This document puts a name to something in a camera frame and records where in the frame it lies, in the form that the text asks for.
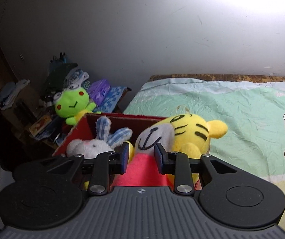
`red box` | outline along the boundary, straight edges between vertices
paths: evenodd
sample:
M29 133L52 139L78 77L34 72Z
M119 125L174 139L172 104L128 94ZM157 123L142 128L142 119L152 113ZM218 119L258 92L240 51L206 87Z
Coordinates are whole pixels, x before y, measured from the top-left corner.
M102 115L107 116L111 120L111 133L123 127L130 128L132 130L130 142L133 145L135 145L136 139L142 131L165 119L164 117L125 115L121 113L86 114L70 130L63 144L55 150L53 156L65 154L66 147L74 139L91 140L96 138L96 121Z

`white bunny plush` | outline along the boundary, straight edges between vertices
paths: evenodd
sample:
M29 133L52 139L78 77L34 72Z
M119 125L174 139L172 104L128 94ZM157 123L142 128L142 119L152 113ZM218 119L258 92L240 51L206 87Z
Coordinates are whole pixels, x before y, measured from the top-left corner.
M85 159L96 158L100 153L114 151L115 147L131 138L131 129L124 127L110 134L110 126L110 119L101 116L96 122L97 138L86 141L81 139L71 141L66 148L67 157L80 154L84 155Z

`stuffed toy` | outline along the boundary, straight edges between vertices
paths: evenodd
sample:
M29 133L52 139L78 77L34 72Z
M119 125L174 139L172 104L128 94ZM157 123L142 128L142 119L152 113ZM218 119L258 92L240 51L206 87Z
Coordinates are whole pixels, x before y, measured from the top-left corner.
M76 125L84 114L92 113L96 108L96 104L90 102L86 90L78 84L71 84L66 90L56 93L53 103L56 114L65 118L66 124L71 126Z
M166 175L158 172L154 157L155 143L170 151L174 143L174 128L169 123L155 124L140 133L135 143L134 157L123 175L115 177L114 186L169 186Z
M227 125L220 120L206 122L202 117L186 113L164 119L157 124L170 123L175 130L175 141L172 151L182 152L189 158L200 159L210 147L210 138L221 138L227 132ZM173 184L174 176L168 175ZM192 174L193 182L199 179L198 174Z
M144 130L135 143L134 157L124 175L115 179L115 186L170 186L173 175L161 175L154 159L154 145L160 142L168 151L185 153L199 159L207 153L210 138L220 138L227 132L227 125L219 120L206 122L194 114L183 114L164 119ZM198 174L193 174L193 182Z
M131 138L132 130L129 128L120 128L115 133L110 134L111 121L106 116L101 116L96 122L96 139L92 140L72 140L67 148L66 155L68 157L81 154L85 159L96 158L96 156L103 152L114 151L115 147L122 145L123 142ZM133 146L129 143L131 148L131 157L133 156Z

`green bedsheet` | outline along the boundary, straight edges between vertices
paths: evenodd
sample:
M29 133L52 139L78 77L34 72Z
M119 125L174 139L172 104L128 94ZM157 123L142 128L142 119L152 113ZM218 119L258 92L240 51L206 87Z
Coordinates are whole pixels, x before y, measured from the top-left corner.
M277 184L285 193L285 83L165 79L145 84L125 114L169 117L189 110L229 130L210 153ZM280 222L285 229L285 213Z

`plaid bunny ear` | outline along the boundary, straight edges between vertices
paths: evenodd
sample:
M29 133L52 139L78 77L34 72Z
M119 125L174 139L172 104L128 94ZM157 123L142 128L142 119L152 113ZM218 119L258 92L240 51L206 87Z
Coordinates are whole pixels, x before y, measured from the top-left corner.
M97 139L107 141L109 136L111 121L106 116L101 116L96 121Z
M107 144L114 149L117 146L120 146L123 142L129 140L132 135L132 130L124 127L118 129L115 133L108 136Z

